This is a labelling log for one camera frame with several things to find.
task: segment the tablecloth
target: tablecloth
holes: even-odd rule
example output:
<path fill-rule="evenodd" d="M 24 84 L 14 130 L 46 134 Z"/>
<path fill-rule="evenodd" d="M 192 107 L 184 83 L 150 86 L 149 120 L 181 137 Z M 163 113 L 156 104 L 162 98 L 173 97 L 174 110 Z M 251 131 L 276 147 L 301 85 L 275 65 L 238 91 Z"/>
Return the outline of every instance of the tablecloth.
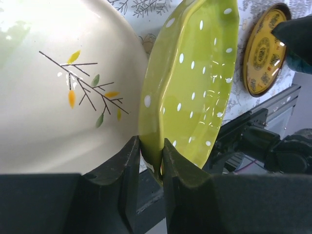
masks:
<path fill-rule="evenodd" d="M 139 36 L 143 47 L 150 54 L 156 37 L 166 19 L 182 0 L 108 0 L 132 26 Z M 312 13 L 312 0 L 238 0 L 239 30 L 237 58 L 233 76 L 232 91 L 223 119 L 223 124 L 235 119 L 246 111 L 268 100 L 291 86 L 294 71 L 284 64 L 276 83 L 270 91 L 258 98 L 252 97 L 244 88 L 242 82 L 242 65 L 244 49 L 251 30 L 261 15 L 273 4 L 283 2 L 292 13 L 292 19 L 300 18 Z M 140 163 L 140 172 L 146 166 Z"/>

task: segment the polka dot bowl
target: polka dot bowl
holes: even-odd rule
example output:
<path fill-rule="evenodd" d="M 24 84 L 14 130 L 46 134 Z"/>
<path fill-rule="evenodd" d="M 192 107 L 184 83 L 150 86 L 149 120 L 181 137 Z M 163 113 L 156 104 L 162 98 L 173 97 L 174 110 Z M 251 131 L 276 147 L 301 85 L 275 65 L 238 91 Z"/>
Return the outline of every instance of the polka dot bowl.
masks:
<path fill-rule="evenodd" d="M 184 0 L 152 49 L 139 111 L 147 167 L 161 181 L 164 139 L 202 168 L 232 86 L 239 16 L 235 0 Z"/>

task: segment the painted leaf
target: painted leaf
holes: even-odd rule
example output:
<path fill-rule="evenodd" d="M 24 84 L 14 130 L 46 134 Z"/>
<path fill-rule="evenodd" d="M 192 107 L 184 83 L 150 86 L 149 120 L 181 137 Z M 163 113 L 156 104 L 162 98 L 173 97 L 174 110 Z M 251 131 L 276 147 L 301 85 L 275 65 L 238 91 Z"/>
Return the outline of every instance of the painted leaf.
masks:
<path fill-rule="evenodd" d="M 100 127 L 103 123 L 103 119 L 104 119 L 104 114 L 102 113 L 99 118 L 97 119 L 97 122 L 96 122 L 96 128 Z"/>
<path fill-rule="evenodd" d="M 98 82 L 99 82 L 99 74 L 97 74 L 94 78 L 93 78 L 93 80 L 92 80 L 92 82 L 91 82 L 91 85 L 94 87 L 94 86 L 97 86 L 98 85 Z"/>
<path fill-rule="evenodd" d="M 68 102 L 72 109 L 74 108 L 75 101 L 76 101 L 76 94 L 73 90 L 70 90 L 68 93 Z"/>
<path fill-rule="evenodd" d="M 106 96 L 107 98 L 112 98 L 112 97 L 117 96 L 118 94 L 120 94 L 120 92 L 112 91 L 112 92 L 108 92 L 104 94 L 104 96 Z"/>
<path fill-rule="evenodd" d="M 121 119 L 121 110 L 119 108 L 117 110 L 117 119 L 118 121 Z"/>
<path fill-rule="evenodd" d="M 67 63 L 68 63 L 68 64 L 71 64 L 71 63 L 75 62 L 75 61 L 78 59 L 79 55 L 80 55 L 80 50 L 78 50 L 77 52 L 74 52 L 74 53 L 70 56 L 70 58 L 68 59 Z"/>

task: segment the white plate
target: white plate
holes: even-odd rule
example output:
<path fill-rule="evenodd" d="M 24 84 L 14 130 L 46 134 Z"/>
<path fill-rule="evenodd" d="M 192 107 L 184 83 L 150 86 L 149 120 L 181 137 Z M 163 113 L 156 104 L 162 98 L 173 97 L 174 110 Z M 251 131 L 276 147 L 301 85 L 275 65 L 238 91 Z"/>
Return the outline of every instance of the white plate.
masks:
<path fill-rule="evenodd" d="M 146 66 L 105 0 L 1 0 L 0 173 L 86 173 L 109 159 L 137 134 Z"/>

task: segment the patterned tablecloth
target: patterned tablecloth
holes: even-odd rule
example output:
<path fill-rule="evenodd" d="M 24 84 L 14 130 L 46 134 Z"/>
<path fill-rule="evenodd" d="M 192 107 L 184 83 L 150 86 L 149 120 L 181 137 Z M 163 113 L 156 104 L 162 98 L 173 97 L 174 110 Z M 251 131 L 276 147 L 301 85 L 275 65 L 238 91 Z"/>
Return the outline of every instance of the patterned tablecloth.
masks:
<path fill-rule="evenodd" d="M 156 36 L 166 19 L 182 2 L 181 0 L 108 0 L 130 23 L 136 34 L 142 40 L 146 53 L 149 55 Z M 266 101 L 291 86 L 294 72 L 286 64 L 270 91 L 259 98 L 254 98 L 244 88 L 242 82 L 242 65 L 244 49 L 249 34 L 261 15 L 275 3 L 286 3 L 292 13 L 292 19 L 312 13 L 312 0 L 238 0 L 240 16 L 238 30 L 237 58 L 232 91 L 223 124 L 231 121 L 251 108 Z M 140 172 L 146 166 L 141 161 Z"/>

